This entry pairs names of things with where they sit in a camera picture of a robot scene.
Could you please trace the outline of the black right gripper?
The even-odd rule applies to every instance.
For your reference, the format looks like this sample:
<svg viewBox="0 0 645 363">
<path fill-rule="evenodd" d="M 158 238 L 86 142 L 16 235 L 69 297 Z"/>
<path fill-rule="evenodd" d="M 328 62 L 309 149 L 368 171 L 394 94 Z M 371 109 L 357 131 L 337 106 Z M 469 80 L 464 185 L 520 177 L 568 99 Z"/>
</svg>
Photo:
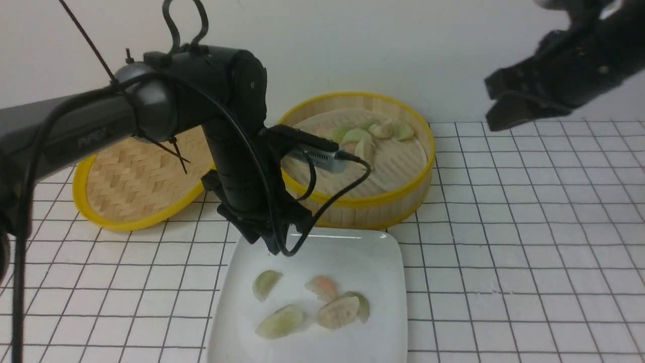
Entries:
<svg viewBox="0 0 645 363">
<path fill-rule="evenodd" d="M 485 79 L 490 131 L 570 115 L 643 71 L 643 1 L 538 1 L 567 13 L 534 55 Z"/>
</svg>

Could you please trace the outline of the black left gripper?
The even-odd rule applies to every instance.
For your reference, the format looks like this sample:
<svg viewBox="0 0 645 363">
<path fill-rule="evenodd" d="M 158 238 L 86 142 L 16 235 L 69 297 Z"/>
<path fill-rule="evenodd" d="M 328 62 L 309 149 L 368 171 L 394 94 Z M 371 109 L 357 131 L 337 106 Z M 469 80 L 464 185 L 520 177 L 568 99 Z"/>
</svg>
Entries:
<svg viewBox="0 0 645 363">
<path fill-rule="evenodd" d="M 272 175 L 269 180 L 274 188 L 274 213 L 269 210 L 261 179 L 240 188 L 230 180 L 221 179 L 216 170 L 210 170 L 201 177 L 204 189 L 220 200 L 219 214 L 230 221 L 251 245 L 262 239 L 268 251 L 278 255 L 286 248 L 289 227 L 295 226 L 299 233 L 308 232 L 314 218 L 311 210 L 288 193 L 280 174 Z"/>
</svg>

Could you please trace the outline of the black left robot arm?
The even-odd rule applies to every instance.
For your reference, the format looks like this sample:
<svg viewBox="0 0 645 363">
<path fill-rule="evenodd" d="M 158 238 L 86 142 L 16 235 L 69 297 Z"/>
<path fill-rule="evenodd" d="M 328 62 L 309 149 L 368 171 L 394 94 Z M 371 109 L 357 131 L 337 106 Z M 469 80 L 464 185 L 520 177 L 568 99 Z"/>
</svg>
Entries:
<svg viewBox="0 0 645 363">
<path fill-rule="evenodd" d="M 2 122 L 2 276 L 9 236 L 30 236 L 35 184 L 127 138 L 162 146 L 201 127 L 216 166 L 207 190 L 250 243 L 297 253 L 315 223 L 287 193 L 280 161 L 300 132 L 266 127 L 267 69 L 250 51 L 198 46 L 152 51 L 129 62 L 103 89 L 63 97 L 44 112 Z"/>
</svg>

